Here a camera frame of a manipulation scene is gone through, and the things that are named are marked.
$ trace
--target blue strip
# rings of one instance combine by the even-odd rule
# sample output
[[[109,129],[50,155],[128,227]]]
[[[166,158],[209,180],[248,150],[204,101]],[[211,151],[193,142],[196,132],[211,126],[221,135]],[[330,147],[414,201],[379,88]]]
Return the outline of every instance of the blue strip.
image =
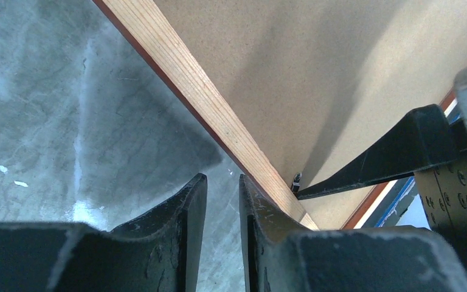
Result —
[[[379,219],[377,224],[375,224],[375,227],[381,227],[382,226],[382,224],[384,223],[384,220],[386,219],[388,214],[391,213],[391,210],[393,210],[393,208],[398,204],[398,200],[402,197],[403,193],[407,190],[407,188],[412,184],[413,181],[414,181],[413,176],[411,176],[409,179],[407,179],[406,184],[402,187],[400,192],[398,192],[398,196],[396,196],[396,198],[393,200],[391,205],[386,209],[386,211],[384,212],[384,215]]]
[[[453,123],[455,122],[456,120],[459,120],[459,118],[461,117],[461,114],[457,114],[457,116],[455,116],[455,118],[452,119],[452,122],[450,123]]]

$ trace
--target gray concrete floor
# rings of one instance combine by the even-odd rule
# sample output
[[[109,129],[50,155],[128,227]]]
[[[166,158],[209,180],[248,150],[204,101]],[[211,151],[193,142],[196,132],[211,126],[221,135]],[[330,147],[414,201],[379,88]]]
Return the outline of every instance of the gray concrete floor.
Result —
[[[110,230],[198,172],[198,291],[244,291],[239,168],[90,0],[0,1],[0,221]]]

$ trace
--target particle board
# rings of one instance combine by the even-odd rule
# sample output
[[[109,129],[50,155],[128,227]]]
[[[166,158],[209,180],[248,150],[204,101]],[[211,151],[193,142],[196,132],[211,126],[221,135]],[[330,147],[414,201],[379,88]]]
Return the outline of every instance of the particle board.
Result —
[[[94,2],[262,191],[291,218],[317,229],[156,4]]]
[[[297,220],[296,172],[305,187],[332,175],[467,66],[466,0],[100,2]],[[367,192],[303,205],[340,228]]]

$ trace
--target black metal bracket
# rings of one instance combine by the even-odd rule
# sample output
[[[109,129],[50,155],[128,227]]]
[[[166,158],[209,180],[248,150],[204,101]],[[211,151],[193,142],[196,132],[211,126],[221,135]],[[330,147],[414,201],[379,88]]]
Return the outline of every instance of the black metal bracket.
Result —
[[[195,291],[207,178],[111,232],[0,223],[0,291]]]
[[[309,231],[240,178],[246,291],[467,291],[454,250],[412,227]]]
[[[441,108],[409,111],[365,152],[328,179],[298,191],[305,200],[412,176],[457,159],[457,147]]]

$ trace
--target wood grain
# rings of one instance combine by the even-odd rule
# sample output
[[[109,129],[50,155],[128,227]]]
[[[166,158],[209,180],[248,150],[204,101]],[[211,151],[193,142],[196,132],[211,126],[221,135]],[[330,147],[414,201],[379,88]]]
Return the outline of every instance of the wood grain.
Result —
[[[152,0],[94,2],[262,191],[291,218],[317,229],[157,5]]]

